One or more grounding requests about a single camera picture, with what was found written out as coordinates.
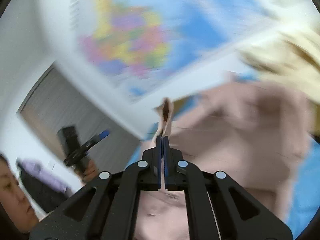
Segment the world map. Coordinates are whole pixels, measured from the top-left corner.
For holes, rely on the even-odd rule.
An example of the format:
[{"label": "world map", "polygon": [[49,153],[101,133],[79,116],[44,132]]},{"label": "world map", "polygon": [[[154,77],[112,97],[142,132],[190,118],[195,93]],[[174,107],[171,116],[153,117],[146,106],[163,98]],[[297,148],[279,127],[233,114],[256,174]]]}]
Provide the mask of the world map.
[{"label": "world map", "polygon": [[255,0],[79,0],[78,48],[130,101],[244,35]]}]

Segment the dark hair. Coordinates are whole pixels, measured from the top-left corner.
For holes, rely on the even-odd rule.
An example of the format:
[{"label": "dark hair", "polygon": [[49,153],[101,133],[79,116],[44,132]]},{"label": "dark hair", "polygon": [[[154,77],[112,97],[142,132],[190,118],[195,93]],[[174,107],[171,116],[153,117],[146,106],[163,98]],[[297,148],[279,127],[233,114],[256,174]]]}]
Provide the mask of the dark hair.
[{"label": "dark hair", "polygon": [[4,161],[8,165],[8,160],[2,153],[0,153],[0,161]]},{"label": "dark hair", "polygon": [[28,240],[29,234],[20,233],[15,227],[13,222],[10,220],[6,211],[0,203],[0,235],[1,240]]}]

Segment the black device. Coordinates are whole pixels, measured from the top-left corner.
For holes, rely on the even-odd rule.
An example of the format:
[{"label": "black device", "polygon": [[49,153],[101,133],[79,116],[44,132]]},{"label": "black device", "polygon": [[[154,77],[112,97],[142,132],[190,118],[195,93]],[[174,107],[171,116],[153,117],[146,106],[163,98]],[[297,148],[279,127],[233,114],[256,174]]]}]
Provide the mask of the black device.
[{"label": "black device", "polygon": [[90,160],[87,157],[88,150],[109,134],[109,131],[105,130],[100,134],[94,135],[80,146],[78,134],[74,126],[61,128],[57,135],[67,156],[64,160],[65,165],[68,167],[75,165],[76,169],[78,169],[81,174],[84,174]]},{"label": "black device", "polygon": [[290,229],[223,171],[201,171],[157,137],[124,171],[103,171],[30,233],[30,240],[133,239],[141,190],[184,190],[191,240],[292,240]]}]

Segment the blue surface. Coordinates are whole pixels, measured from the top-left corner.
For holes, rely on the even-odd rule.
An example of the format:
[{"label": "blue surface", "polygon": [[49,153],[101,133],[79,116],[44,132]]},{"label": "blue surface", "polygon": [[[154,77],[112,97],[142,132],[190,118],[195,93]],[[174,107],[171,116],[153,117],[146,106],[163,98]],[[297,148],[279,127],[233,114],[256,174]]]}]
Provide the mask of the blue surface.
[{"label": "blue surface", "polygon": [[240,83],[246,83],[249,81],[257,81],[256,73],[247,73],[236,77],[236,81]]},{"label": "blue surface", "polygon": [[320,206],[320,145],[312,140],[307,159],[299,169],[287,225],[296,238]]}]

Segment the gray door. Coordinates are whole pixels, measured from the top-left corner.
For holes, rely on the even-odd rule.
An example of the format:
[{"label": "gray door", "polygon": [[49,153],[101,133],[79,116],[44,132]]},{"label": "gray door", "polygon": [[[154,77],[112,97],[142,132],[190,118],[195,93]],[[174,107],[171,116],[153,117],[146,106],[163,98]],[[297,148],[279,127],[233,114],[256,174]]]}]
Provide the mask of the gray door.
[{"label": "gray door", "polygon": [[103,114],[54,67],[25,100],[20,108],[22,116],[23,109],[28,108],[33,109],[41,124],[54,134],[63,126],[75,125],[80,143],[105,129],[109,130],[110,135],[90,150],[90,157],[100,171],[122,171],[139,144],[135,136]]}]

